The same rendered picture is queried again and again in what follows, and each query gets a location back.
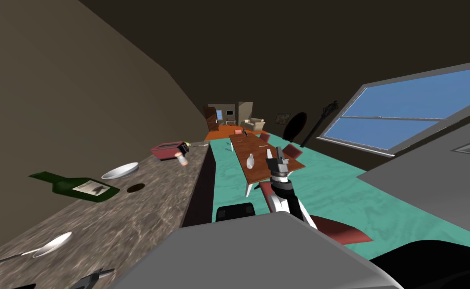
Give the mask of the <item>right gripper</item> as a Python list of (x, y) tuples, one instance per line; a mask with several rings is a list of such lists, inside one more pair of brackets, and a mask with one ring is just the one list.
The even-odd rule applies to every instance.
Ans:
[(281, 147), (276, 148), (276, 158), (273, 158), (271, 149), (266, 149), (266, 164), (270, 169), (272, 179), (287, 178), (289, 175), (288, 163)]

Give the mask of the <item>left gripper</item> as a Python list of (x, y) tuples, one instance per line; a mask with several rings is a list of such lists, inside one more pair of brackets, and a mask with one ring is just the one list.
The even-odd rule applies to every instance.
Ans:
[(81, 278), (79, 281), (77, 281), (75, 284), (71, 286), (71, 289), (92, 289), (95, 284), (100, 280), (100, 278), (108, 276), (112, 274), (115, 271), (115, 269), (108, 269), (108, 270), (103, 270), (99, 269), (97, 271), (94, 271), (90, 275), (87, 275), (83, 278)]

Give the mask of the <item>brown dining table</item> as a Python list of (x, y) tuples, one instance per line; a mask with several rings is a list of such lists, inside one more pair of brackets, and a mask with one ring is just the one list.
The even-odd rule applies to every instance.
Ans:
[(246, 178), (246, 197), (254, 184), (271, 178), (271, 171), (266, 163), (267, 150), (276, 156), (276, 148), (252, 133), (229, 136), (232, 150), (235, 151)]

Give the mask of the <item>black oval chair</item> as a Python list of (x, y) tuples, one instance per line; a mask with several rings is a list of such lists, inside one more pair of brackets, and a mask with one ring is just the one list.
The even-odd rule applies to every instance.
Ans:
[(306, 122), (307, 114), (305, 112), (298, 113), (286, 125), (282, 138), (286, 141), (293, 142), (294, 138), (298, 136), (304, 128)]

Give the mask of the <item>silver spoon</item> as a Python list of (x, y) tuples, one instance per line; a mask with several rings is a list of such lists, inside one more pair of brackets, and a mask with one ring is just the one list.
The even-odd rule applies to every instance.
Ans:
[(20, 253), (20, 254), (16, 254), (16, 255), (13, 255), (13, 256), (9, 256), (7, 258), (1, 259), (0, 263), (15, 259), (17, 257), (28, 255), (28, 254), (31, 254), (31, 253), (33, 253), (33, 255), (31, 256), (32, 258), (37, 258), (37, 257), (44, 256), (44, 255), (46, 255), (50, 252), (53, 252), (53, 251), (59, 249), (64, 244), (66, 244), (70, 240), (71, 235), (72, 235), (72, 232), (66, 232), (66, 233), (58, 236), (54, 240), (51, 240), (50, 242), (48, 242), (47, 244), (45, 244), (41, 248), (30, 250), (30, 251)]

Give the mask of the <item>black floor lamp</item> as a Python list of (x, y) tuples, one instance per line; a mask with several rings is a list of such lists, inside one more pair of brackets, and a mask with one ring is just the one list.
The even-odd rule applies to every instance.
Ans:
[(309, 140), (311, 140), (311, 138), (314, 136), (315, 132), (318, 130), (318, 128), (320, 127), (320, 125), (322, 124), (322, 122), (331, 114), (333, 113), (335, 110), (337, 110), (339, 108), (339, 105), (338, 105), (338, 101), (337, 100), (334, 100), (332, 103), (330, 103), (329, 105), (327, 105), (326, 107), (323, 108), (322, 110), (322, 114), (319, 118), (319, 120), (317, 121), (317, 123), (314, 125), (314, 127), (312, 128), (312, 130), (308, 133), (307, 137), (304, 139), (304, 141), (301, 143), (300, 147), (303, 148), (305, 147), (305, 145), (309, 142)]

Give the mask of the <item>dark wooden shelf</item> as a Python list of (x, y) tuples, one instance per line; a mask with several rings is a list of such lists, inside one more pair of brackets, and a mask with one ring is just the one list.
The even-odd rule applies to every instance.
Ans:
[(217, 110), (214, 107), (204, 106), (204, 115), (209, 131), (218, 131), (219, 124), (217, 118)]

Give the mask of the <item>green wine bottle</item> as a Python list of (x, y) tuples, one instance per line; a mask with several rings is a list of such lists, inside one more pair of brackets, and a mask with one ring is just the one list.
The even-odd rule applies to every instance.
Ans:
[(30, 178), (52, 184), (53, 193), (95, 203), (106, 201), (120, 192), (119, 188), (86, 177), (66, 178), (43, 171), (30, 175)]

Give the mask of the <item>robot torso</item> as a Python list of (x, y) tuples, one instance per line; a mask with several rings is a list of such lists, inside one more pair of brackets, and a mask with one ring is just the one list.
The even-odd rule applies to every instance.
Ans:
[(180, 228), (109, 289), (403, 289), (286, 212)]

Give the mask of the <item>red toaster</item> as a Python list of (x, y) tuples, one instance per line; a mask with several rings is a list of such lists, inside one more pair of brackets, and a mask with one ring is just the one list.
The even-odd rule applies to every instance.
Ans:
[(165, 161), (175, 159), (176, 153), (185, 155), (189, 152), (189, 146), (183, 141), (162, 143), (150, 151), (158, 160)]

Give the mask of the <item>white bowl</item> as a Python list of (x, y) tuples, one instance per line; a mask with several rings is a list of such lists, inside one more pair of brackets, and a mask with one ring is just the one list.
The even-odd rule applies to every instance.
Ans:
[(135, 173), (138, 169), (139, 169), (139, 163), (137, 162), (129, 163), (129, 164), (122, 165), (118, 168), (115, 168), (107, 172), (101, 178), (105, 180), (124, 178), (124, 177), (127, 177), (128, 175)]

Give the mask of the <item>large window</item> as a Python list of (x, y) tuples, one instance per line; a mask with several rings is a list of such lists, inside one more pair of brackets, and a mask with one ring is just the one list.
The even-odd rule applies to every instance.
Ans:
[(470, 63), (364, 84), (320, 140), (392, 157), (470, 116)]

